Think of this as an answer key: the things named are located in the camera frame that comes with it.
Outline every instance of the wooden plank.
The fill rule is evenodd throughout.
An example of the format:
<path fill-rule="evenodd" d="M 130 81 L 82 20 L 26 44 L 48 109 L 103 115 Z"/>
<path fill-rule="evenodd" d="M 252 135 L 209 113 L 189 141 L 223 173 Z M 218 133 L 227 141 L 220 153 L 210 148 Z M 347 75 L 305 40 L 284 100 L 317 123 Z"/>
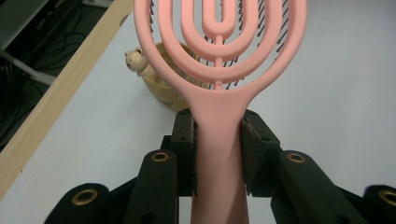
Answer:
<path fill-rule="evenodd" d="M 0 200 L 133 9 L 134 0 L 114 1 L 0 153 Z"/>

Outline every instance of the pink hairbrush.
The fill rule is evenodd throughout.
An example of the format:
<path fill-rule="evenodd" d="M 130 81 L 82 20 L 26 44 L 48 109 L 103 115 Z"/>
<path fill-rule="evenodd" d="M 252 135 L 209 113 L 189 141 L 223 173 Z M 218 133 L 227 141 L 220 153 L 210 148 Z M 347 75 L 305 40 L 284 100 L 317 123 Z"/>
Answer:
<path fill-rule="evenodd" d="M 220 20 L 216 16 L 217 1 L 202 0 L 202 30 L 195 28 L 194 1 L 179 2 L 181 33 L 200 62 L 179 44 L 172 0 L 160 0 L 156 4 L 135 0 L 134 21 L 151 66 L 187 100 L 199 126 L 198 195 L 192 198 L 191 223 L 246 224 L 248 206 L 239 141 L 241 118 L 253 98 L 280 76 L 296 53 L 304 35 L 306 0 L 239 0 L 238 3 L 223 0 Z M 154 5 L 158 19 L 153 17 Z M 152 37 L 153 19 L 159 23 L 162 42 L 174 63 L 190 77 L 210 83 L 213 88 L 191 84 L 163 60 Z M 235 36 L 238 27 L 241 29 Z M 268 57 L 272 52 L 276 56 L 271 60 Z M 265 72 L 252 76 L 262 69 L 264 61 L 270 61 Z M 229 88 L 241 79 L 249 82 Z"/>

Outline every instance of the white table surface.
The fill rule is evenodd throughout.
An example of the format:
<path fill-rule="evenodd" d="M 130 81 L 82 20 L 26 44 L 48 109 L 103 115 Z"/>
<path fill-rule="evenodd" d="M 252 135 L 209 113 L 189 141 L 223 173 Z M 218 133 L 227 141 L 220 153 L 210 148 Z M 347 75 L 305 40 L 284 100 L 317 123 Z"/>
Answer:
<path fill-rule="evenodd" d="M 249 109 L 284 150 L 310 155 L 334 184 L 359 195 L 369 185 L 396 187 L 396 2 L 308 6 L 297 56 Z M 0 202 L 0 223 L 43 223 L 83 183 L 116 188 L 171 134 L 175 113 L 124 64 L 124 51 L 138 45 L 130 16 Z M 189 199 L 180 202 L 188 223 Z M 251 223 L 274 223 L 269 200 L 248 203 Z"/>

